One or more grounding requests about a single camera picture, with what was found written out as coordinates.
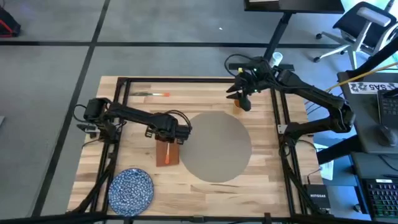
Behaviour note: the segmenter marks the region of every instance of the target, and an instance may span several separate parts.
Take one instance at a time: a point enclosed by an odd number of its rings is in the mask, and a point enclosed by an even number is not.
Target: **blue speckled plate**
[[[118,215],[135,216],[154,198],[154,183],[141,169],[127,169],[116,176],[109,188],[109,204]]]

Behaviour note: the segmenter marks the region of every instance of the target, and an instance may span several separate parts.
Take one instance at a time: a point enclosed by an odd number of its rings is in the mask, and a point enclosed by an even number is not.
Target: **yellow cable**
[[[387,69],[387,68],[389,68],[389,67],[392,67],[392,66],[395,66],[395,65],[398,65],[398,62],[392,63],[392,64],[390,64],[390,65],[386,65],[386,66],[384,66],[384,67],[375,69],[375,70],[370,71],[370,72],[365,72],[365,73],[362,74],[362,75],[358,75],[357,77],[350,78],[349,80],[345,80],[345,81],[343,81],[343,82],[341,82],[341,83],[337,83],[336,85],[327,88],[325,91],[329,92],[330,90],[332,90],[332,89],[334,89],[334,88],[336,88],[336,87],[338,87],[338,86],[341,86],[341,85],[344,85],[344,84],[346,84],[346,83],[352,82],[352,81],[354,81],[354,80],[357,80],[357,79],[359,79],[359,78],[365,77],[365,76],[367,76],[367,75],[372,75],[372,74],[374,74],[374,73],[376,73],[376,72],[379,72],[379,71],[381,71],[381,70],[385,70],[385,69]]]

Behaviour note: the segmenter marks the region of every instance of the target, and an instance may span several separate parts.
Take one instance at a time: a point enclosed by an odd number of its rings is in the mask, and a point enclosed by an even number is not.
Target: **sticker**
[[[376,179],[376,183],[392,183],[392,180]]]
[[[398,88],[398,83],[351,82],[348,85],[352,94],[377,94],[378,90]]]

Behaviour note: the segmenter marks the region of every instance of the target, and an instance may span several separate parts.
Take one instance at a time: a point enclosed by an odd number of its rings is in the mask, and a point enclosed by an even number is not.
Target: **gray circle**
[[[180,158],[193,175],[207,182],[226,182],[243,172],[251,157],[248,131],[224,112],[191,119],[192,132],[180,146]]]

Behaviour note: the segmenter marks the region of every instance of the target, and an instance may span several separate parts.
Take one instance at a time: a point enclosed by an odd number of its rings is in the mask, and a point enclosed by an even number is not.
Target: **small cup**
[[[274,52],[272,54],[271,60],[269,61],[269,65],[271,67],[278,66],[280,64],[280,62],[282,61],[283,57],[284,56],[280,52]]]

